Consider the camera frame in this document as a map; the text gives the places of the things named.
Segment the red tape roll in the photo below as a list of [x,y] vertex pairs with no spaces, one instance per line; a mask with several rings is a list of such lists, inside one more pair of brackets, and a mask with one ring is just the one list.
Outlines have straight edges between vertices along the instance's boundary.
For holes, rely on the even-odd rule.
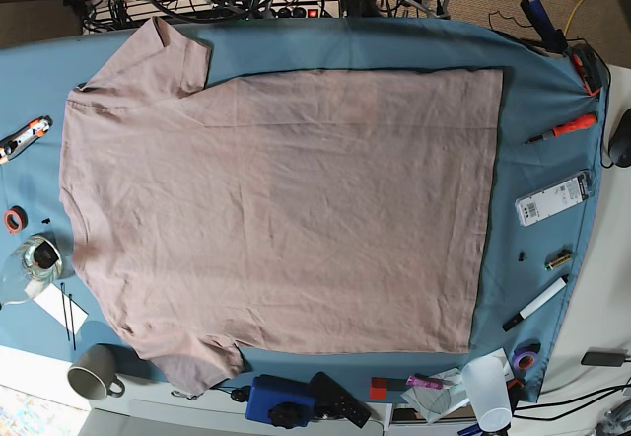
[[28,217],[23,208],[12,206],[5,211],[3,222],[10,234],[17,234],[27,227]]

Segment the pink purple tube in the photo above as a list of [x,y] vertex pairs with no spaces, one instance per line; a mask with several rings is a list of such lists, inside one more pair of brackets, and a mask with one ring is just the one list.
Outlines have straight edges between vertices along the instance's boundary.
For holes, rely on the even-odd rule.
[[422,376],[414,374],[407,378],[406,384],[413,387],[422,387],[431,390],[441,390],[444,387],[444,381],[440,378]]

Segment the green gold battery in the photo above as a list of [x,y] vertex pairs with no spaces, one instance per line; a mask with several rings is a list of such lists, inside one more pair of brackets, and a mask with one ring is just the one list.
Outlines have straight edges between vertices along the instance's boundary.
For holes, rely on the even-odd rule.
[[573,253],[571,251],[563,250],[557,255],[557,257],[549,260],[545,264],[544,269],[546,271],[552,271],[554,269],[557,269],[561,267],[562,265],[568,263],[572,259],[572,255]]

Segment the purple tape roll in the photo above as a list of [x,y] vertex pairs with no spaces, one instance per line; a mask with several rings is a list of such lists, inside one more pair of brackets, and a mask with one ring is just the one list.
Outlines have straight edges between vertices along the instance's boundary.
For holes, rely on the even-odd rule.
[[514,370],[526,371],[534,366],[538,359],[541,344],[538,341],[528,341],[518,345],[512,355],[511,364]]

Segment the pink T-shirt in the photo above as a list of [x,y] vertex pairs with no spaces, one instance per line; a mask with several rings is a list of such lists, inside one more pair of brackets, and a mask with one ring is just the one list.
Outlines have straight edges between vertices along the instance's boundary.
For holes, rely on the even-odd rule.
[[193,394],[244,346],[466,352],[502,71],[208,86],[210,55],[153,20],[68,95],[60,199],[109,325]]

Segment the blue table cloth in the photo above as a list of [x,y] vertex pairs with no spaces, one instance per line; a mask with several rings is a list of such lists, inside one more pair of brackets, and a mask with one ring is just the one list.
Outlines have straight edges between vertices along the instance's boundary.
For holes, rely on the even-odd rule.
[[[599,192],[587,202],[530,227],[519,224],[515,202],[537,189],[589,170],[599,183],[600,139],[613,123],[607,93],[591,97],[565,58],[460,22],[412,19],[319,19],[186,25],[185,36],[212,47],[207,82],[297,69],[436,71],[499,68],[504,73],[494,187],[480,291],[473,315],[473,354],[512,350],[535,339],[537,364],[526,374],[525,398],[536,401],[551,374],[550,358],[567,323],[572,289],[566,288],[508,332],[502,325],[553,280],[547,258],[569,246],[575,256],[565,273],[579,276],[596,218]],[[65,254],[72,231],[59,200],[58,168],[64,104],[69,92],[91,79],[128,40],[129,32],[66,37],[5,48],[1,52],[1,131],[11,134],[49,115],[48,134],[1,170],[1,204],[18,205],[29,234],[52,235]],[[590,129],[525,145],[533,136],[594,113]]]

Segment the orange handled screwdriver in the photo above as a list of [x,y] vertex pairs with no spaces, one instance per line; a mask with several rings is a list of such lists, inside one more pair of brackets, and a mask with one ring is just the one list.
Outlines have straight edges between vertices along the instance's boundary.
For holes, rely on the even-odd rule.
[[587,130],[597,124],[597,117],[594,113],[581,115],[570,122],[558,125],[539,135],[533,136],[525,142],[525,145],[534,144],[551,138],[567,135],[577,131]]

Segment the clear glass bowl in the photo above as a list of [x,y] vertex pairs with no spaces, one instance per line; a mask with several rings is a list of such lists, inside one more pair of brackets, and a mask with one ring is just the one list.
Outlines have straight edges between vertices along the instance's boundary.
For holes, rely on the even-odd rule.
[[41,234],[28,237],[1,269],[1,308],[34,299],[62,269],[62,255],[53,241]]

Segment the white plastic cup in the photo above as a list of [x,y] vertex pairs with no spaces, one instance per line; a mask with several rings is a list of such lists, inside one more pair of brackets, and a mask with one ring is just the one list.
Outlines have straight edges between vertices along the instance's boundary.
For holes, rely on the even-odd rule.
[[464,366],[461,377],[480,429],[486,433],[504,429],[512,411],[501,360],[493,355],[476,358]]

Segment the black white marker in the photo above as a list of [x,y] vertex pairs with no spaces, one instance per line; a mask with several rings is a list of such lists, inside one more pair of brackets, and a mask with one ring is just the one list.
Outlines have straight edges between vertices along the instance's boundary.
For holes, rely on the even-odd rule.
[[550,284],[544,291],[531,300],[525,307],[514,314],[506,322],[503,323],[502,329],[504,332],[508,332],[512,328],[516,327],[519,323],[531,316],[535,311],[541,308],[544,304],[550,301],[558,293],[560,293],[569,283],[569,274],[560,276],[556,281]]

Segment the black remote control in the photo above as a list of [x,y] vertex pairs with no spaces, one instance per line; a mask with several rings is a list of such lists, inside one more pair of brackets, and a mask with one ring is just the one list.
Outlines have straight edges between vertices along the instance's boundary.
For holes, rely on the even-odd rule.
[[358,428],[363,428],[372,417],[367,406],[324,372],[316,373],[309,381],[308,387],[315,397],[317,406],[332,409],[335,414],[347,419]]

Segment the grey ceramic mug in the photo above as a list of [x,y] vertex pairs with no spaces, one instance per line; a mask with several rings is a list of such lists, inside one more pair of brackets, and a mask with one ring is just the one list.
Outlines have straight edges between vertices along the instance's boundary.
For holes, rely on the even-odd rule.
[[125,386],[116,374],[115,356],[102,344],[87,349],[70,366],[67,380],[70,387],[86,400],[120,398],[125,392]]

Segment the black power strip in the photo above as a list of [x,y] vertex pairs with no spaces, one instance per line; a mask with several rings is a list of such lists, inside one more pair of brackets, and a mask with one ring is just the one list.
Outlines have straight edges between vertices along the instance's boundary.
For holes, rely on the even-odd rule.
[[275,18],[285,19],[316,19],[320,16],[320,11],[317,8],[305,8],[302,6],[297,7],[278,7],[272,8],[271,14]]

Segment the white paper card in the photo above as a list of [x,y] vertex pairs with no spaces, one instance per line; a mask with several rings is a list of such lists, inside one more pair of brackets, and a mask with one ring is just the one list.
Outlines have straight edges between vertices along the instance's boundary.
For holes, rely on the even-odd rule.
[[[61,325],[64,325],[61,292],[59,288],[57,288],[55,285],[47,286],[40,294],[35,296],[34,301],[51,317],[57,320]],[[86,321],[88,314],[74,301],[73,312],[75,334],[77,334],[78,330]]]

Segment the blue box with knob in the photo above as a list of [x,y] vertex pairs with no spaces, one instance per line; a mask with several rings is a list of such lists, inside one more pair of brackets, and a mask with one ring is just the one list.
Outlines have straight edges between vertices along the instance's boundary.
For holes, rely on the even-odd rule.
[[245,418],[283,429],[306,427],[315,416],[316,398],[308,385],[271,375],[255,377]]

